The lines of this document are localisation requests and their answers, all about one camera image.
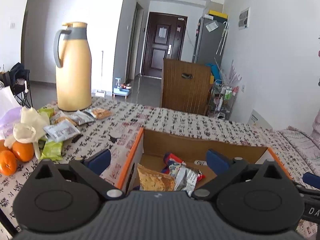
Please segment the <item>brown wooden chair back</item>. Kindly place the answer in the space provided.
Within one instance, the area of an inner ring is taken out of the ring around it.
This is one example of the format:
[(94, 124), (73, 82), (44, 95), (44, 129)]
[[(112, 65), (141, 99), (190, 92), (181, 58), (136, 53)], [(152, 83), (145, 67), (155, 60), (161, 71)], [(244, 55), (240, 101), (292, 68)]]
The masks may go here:
[(164, 59), (160, 107), (205, 115), (209, 103), (210, 77), (208, 66)]

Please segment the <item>orange mandarin rear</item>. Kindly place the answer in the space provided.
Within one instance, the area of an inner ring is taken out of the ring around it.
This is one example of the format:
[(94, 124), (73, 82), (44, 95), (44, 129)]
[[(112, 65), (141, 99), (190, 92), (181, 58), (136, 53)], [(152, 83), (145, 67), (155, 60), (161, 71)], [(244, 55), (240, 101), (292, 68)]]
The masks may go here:
[(16, 141), (12, 145), (12, 152), (19, 161), (24, 163), (29, 162), (34, 157), (34, 147), (32, 143), (23, 144)]

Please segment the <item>orange mandarin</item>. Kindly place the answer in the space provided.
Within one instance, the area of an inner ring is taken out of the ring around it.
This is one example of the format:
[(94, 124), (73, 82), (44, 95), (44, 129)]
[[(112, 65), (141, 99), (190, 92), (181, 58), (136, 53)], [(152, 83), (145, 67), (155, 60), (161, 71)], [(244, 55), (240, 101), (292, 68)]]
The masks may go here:
[(17, 159), (11, 151), (0, 153), (0, 171), (5, 176), (13, 175), (17, 170)]
[(32, 143), (23, 144), (16, 141), (12, 145), (12, 152), (19, 161), (24, 163), (29, 162), (34, 157), (34, 147)]

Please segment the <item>grey refrigerator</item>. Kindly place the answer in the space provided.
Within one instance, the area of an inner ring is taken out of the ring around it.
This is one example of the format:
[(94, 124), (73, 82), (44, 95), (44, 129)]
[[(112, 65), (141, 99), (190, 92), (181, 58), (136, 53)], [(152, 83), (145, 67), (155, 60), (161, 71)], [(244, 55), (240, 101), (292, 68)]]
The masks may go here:
[(223, 56), (224, 30), (227, 19), (213, 16), (213, 19), (201, 17), (196, 31), (193, 63), (221, 64)]

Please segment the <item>brown cracker packet in box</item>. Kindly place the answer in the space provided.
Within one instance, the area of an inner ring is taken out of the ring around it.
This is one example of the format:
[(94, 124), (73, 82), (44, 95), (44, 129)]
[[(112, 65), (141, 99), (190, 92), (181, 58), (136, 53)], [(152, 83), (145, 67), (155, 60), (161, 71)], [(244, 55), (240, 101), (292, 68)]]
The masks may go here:
[(140, 188), (143, 191), (174, 191), (175, 178), (160, 172), (137, 166)]

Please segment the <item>white grey packet on table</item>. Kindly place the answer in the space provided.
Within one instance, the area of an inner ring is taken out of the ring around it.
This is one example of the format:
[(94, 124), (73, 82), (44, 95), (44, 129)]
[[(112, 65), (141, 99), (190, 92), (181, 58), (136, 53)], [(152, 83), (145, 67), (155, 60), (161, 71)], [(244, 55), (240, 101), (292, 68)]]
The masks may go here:
[(45, 126), (43, 129), (55, 142), (66, 141), (80, 134), (80, 131), (67, 119), (55, 125)]

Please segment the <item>black folding chair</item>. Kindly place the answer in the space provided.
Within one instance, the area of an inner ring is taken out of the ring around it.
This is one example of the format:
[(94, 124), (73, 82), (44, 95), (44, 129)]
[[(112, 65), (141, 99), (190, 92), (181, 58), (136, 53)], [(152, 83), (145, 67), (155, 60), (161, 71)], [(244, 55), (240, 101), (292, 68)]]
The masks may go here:
[(1, 70), (1, 82), (9, 86), (14, 98), (21, 106), (33, 107), (30, 88), (30, 70), (25, 69), (21, 63), (16, 63), (11, 70)]

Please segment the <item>silver red packet in box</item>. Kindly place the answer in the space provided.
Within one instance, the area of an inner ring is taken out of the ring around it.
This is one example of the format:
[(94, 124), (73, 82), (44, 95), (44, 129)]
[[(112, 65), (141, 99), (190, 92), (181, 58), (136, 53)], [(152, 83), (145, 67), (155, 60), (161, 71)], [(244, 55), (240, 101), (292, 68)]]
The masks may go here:
[(161, 172), (174, 178), (174, 191), (185, 191), (189, 197), (194, 192), (197, 183), (206, 177), (199, 169), (188, 166), (173, 153), (166, 153), (163, 161), (165, 168)]

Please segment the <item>dark brown entrance door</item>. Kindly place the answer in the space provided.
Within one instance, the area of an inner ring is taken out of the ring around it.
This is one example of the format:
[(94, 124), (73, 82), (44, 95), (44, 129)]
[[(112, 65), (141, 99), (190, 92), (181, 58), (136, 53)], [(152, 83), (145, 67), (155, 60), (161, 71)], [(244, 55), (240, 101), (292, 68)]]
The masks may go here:
[(146, 33), (142, 75), (161, 78), (164, 59), (179, 60), (187, 26), (187, 17), (150, 12)]

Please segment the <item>yellow thermos jug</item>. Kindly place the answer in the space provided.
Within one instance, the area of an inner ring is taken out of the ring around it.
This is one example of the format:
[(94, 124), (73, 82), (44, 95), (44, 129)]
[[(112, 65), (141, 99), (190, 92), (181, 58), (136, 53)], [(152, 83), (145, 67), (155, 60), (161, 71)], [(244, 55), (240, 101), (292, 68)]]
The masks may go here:
[(66, 112), (92, 104), (92, 58), (87, 40), (87, 23), (65, 23), (54, 38), (57, 106)]

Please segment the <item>yellow box on refrigerator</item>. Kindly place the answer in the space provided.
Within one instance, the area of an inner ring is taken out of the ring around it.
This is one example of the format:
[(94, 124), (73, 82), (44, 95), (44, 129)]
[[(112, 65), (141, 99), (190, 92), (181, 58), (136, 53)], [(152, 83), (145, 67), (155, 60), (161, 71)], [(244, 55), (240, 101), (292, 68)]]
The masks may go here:
[(214, 10), (209, 10), (208, 11), (208, 15), (217, 16), (217, 17), (220, 17), (220, 18), (228, 19), (228, 15), (227, 14), (224, 14), (223, 12), (214, 11)]

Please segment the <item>folded grey patterned blanket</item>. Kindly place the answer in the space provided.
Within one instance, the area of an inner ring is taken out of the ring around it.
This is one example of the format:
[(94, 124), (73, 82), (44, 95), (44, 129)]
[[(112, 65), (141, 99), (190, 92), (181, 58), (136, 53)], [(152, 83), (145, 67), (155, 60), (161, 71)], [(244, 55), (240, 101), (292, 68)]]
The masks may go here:
[(319, 143), (306, 133), (289, 127), (279, 131), (299, 153), (312, 172), (319, 176)]

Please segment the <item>red cardboard pumpkin box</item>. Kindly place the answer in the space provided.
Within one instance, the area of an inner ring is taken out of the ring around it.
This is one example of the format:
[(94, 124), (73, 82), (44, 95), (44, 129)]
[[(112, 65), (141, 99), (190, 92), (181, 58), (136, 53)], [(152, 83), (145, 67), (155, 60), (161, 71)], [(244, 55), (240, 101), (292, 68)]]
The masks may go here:
[(196, 187), (200, 187), (216, 177), (216, 174), (210, 168), (195, 164), (196, 160), (205, 161), (206, 152), (209, 149), (213, 149), (229, 159), (242, 157), (251, 164), (262, 163), (264, 160), (272, 158), (279, 164), (285, 174), (292, 178), (269, 147), (244, 146), (194, 139), (140, 128), (127, 160), (121, 167), (115, 187), (125, 193), (130, 192), (139, 182), (137, 165), (141, 164), (150, 170), (159, 172), (164, 167), (163, 157), (166, 153), (173, 153), (185, 161), (188, 166), (199, 169), (204, 174), (204, 179), (196, 185)]

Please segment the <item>orange mandarin front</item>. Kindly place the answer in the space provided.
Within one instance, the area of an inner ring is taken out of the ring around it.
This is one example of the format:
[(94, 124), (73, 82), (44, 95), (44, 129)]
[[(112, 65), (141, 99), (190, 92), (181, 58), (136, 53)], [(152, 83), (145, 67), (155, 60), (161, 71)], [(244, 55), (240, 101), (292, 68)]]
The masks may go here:
[(17, 159), (11, 151), (0, 153), (0, 171), (5, 176), (13, 175), (17, 170)]

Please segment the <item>green snack packet by oranges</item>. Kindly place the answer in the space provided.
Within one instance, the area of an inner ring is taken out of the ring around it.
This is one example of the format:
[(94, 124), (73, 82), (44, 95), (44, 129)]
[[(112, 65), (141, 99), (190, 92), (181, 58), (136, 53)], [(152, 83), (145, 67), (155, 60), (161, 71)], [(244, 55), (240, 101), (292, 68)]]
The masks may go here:
[(62, 147), (63, 142), (55, 142), (54, 140), (48, 140), (41, 152), (40, 160), (50, 159), (52, 161), (62, 160)]

